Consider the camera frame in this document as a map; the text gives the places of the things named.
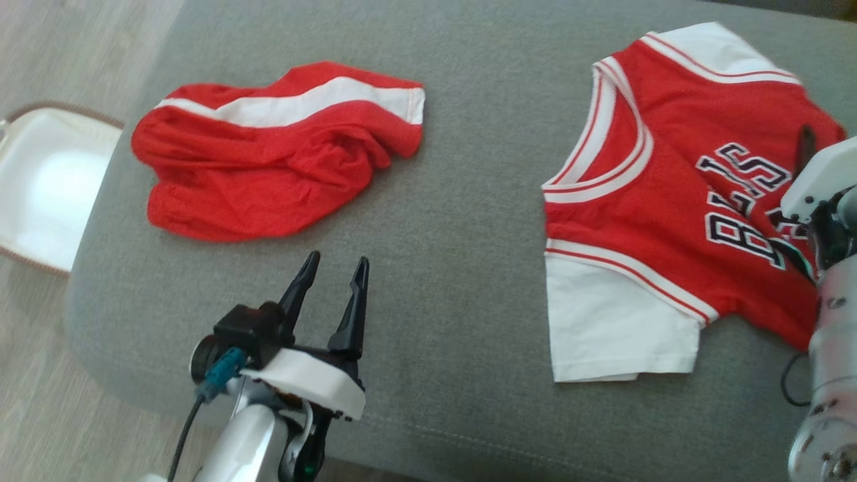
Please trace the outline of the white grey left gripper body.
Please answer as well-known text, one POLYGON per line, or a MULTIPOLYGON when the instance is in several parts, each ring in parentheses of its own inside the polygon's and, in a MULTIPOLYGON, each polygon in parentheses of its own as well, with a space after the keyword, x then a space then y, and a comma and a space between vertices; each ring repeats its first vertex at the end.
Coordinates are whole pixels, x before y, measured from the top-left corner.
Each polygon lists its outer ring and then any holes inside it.
POLYGON ((366 393, 356 361, 282 349, 266 366, 241 371, 242 412, 272 421, 254 482, 315 482, 337 419, 362 417, 366 393))

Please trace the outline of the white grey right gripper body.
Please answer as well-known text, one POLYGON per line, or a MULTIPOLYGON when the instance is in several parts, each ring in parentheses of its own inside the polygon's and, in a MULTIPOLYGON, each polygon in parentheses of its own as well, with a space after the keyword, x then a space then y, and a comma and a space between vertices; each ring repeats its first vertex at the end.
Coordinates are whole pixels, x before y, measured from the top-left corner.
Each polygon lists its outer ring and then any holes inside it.
POLYGON ((806 228, 820 271, 857 255, 857 137, 815 153, 781 198, 781 213, 806 228))

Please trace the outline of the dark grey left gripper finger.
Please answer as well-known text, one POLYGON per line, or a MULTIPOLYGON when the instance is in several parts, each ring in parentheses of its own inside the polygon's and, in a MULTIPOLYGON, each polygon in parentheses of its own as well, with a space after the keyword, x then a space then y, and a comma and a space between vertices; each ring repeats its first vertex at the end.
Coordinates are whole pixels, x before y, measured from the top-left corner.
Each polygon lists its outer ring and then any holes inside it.
POLYGON ((364 347, 366 308, 368 302, 368 274, 370 262, 361 256, 352 276, 351 298, 335 333, 328 339, 327 348, 344 359, 361 359, 364 347))
POLYGON ((319 260, 321 260, 321 253, 312 251, 279 301, 283 316, 279 323, 278 337, 283 345, 294 345, 296 342, 294 329, 302 311, 305 296, 315 280, 319 260))

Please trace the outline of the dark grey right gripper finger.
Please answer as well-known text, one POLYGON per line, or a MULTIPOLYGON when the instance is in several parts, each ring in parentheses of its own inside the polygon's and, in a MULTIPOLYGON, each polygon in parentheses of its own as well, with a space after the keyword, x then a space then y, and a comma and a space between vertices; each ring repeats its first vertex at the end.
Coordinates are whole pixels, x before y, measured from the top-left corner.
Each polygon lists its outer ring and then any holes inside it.
POLYGON ((803 125, 798 135, 795 173, 802 173, 816 152, 816 134, 810 125, 803 125))

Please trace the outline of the red shorts with white stripe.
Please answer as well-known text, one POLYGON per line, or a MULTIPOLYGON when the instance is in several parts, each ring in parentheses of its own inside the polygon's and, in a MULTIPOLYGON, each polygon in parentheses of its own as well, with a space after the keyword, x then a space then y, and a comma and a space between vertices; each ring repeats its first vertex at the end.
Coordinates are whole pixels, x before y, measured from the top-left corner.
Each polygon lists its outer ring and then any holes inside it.
POLYGON ((131 135, 157 181, 150 223, 210 243, 288 237, 336 212, 422 140, 426 92, 333 62, 268 86, 188 84, 131 135))

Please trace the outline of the red white basketball jersey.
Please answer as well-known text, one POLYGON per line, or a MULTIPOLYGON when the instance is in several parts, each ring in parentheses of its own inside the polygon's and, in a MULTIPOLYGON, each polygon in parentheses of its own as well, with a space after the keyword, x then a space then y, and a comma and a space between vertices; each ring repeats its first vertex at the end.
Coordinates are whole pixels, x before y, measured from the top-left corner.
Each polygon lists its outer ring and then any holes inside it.
POLYGON ((542 186, 554 381, 690 373, 725 315, 808 348, 821 270, 780 203, 802 147, 846 137, 795 74, 716 22, 594 64, 587 124, 542 186))

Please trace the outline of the large grey sofa seat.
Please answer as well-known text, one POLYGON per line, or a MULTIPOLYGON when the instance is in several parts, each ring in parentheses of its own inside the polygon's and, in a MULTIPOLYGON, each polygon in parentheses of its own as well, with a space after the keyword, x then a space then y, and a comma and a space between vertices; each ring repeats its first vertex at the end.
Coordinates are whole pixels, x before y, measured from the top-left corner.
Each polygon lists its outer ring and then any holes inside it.
POLYGON ((310 251, 297 324, 324 347, 360 256, 370 287, 364 417, 327 456, 457 482, 787 482, 805 412, 793 350, 736 318, 692 374, 555 384, 540 186, 584 125, 591 64, 647 31, 718 21, 857 133, 857 24, 696 0, 187 0, 113 153, 68 285, 66 335, 115 396, 185 418, 189 360, 236 304, 281 296, 310 251), (426 88, 418 155, 295 237, 208 244, 153 228, 131 132, 196 82, 269 84, 331 60, 426 88))

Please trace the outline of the white laundry basket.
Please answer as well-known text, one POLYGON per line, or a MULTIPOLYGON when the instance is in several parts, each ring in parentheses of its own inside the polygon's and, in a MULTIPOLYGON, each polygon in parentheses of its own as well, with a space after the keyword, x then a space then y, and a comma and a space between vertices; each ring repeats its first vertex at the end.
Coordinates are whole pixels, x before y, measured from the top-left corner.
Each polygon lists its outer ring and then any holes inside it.
POLYGON ((125 126, 62 102, 0 116, 0 253, 70 274, 125 126))

